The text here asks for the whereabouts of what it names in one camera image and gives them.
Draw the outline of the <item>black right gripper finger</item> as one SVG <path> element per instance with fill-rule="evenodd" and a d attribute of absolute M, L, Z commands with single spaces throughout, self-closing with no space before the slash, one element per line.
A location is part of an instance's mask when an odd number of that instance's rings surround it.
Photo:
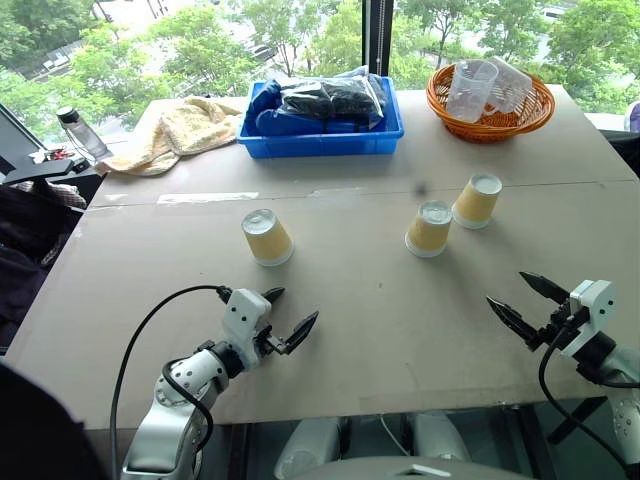
<path fill-rule="evenodd" d="M 570 293 L 563 287 L 537 273 L 520 271 L 519 275 L 537 293 L 555 303 L 564 303 Z"/>
<path fill-rule="evenodd" d="M 530 351 L 535 351 L 539 348 L 542 340 L 538 331 L 524 321 L 516 310 L 493 297 L 487 296 L 486 300 L 500 321 L 517 334 Z"/>

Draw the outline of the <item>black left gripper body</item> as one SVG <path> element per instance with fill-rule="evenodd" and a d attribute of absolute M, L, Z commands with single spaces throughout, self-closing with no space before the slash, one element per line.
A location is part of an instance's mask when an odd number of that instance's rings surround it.
<path fill-rule="evenodd" d="M 280 337 L 272 334 L 272 326 L 267 325 L 262 328 L 254 338 L 254 346 L 259 357 L 266 357 L 272 353 L 288 355 L 289 345 Z"/>

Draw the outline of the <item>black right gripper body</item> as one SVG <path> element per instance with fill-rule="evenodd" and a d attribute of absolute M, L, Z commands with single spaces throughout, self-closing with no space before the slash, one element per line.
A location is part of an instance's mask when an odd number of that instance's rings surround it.
<path fill-rule="evenodd" d="M 584 330 L 589 321 L 590 311 L 587 306 L 578 305 L 574 309 L 571 300 L 565 300 L 551 313 L 549 323 L 536 332 L 537 340 L 533 350 L 543 344 L 549 346 L 559 336 L 556 347 L 560 351 L 579 351 L 590 341 Z"/>

